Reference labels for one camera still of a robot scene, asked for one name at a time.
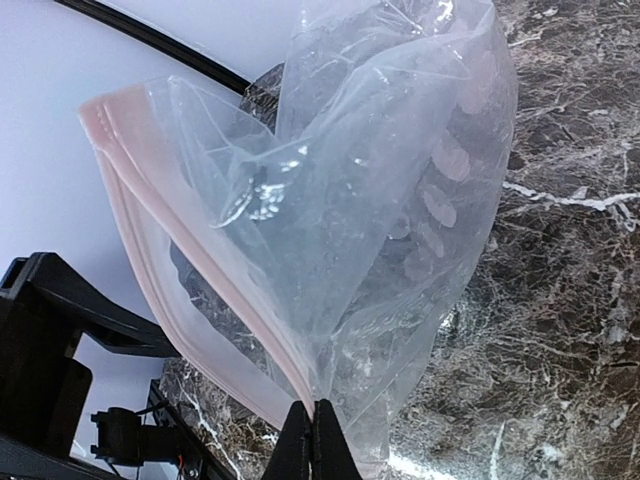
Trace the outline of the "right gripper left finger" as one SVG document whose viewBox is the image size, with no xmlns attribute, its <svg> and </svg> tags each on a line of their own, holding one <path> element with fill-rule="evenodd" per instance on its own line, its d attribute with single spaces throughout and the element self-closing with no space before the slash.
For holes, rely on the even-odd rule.
<svg viewBox="0 0 640 480">
<path fill-rule="evenodd" d="M 301 401 L 295 401 L 273 450 L 262 480 L 308 480 L 311 467 L 312 422 Z"/>
</svg>

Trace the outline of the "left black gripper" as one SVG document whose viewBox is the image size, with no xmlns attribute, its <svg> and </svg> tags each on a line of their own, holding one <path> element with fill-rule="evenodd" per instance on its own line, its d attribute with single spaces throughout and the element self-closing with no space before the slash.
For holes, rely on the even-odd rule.
<svg viewBox="0 0 640 480">
<path fill-rule="evenodd" d="M 1 280 L 1 432 L 66 458 L 92 382 L 83 335 L 123 355 L 172 358 L 162 329 L 101 294 L 56 253 L 14 259 Z"/>
</svg>

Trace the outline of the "clear zip top bag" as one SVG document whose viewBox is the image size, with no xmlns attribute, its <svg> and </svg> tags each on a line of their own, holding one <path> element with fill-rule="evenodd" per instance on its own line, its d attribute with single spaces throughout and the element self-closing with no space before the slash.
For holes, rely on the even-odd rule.
<svg viewBox="0 0 640 480">
<path fill-rule="evenodd" d="M 173 346 L 274 427 L 330 401 L 383 479 L 498 208 L 517 86 L 495 5 L 305 1 L 276 101 L 172 76 L 79 116 Z"/>
</svg>

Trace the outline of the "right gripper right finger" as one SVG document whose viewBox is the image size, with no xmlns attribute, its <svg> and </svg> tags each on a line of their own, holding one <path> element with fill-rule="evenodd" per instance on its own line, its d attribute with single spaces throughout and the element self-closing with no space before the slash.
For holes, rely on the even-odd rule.
<svg viewBox="0 0 640 480">
<path fill-rule="evenodd" d="M 315 403 L 313 417 L 313 479 L 362 480 L 335 410 L 327 399 Z"/>
</svg>

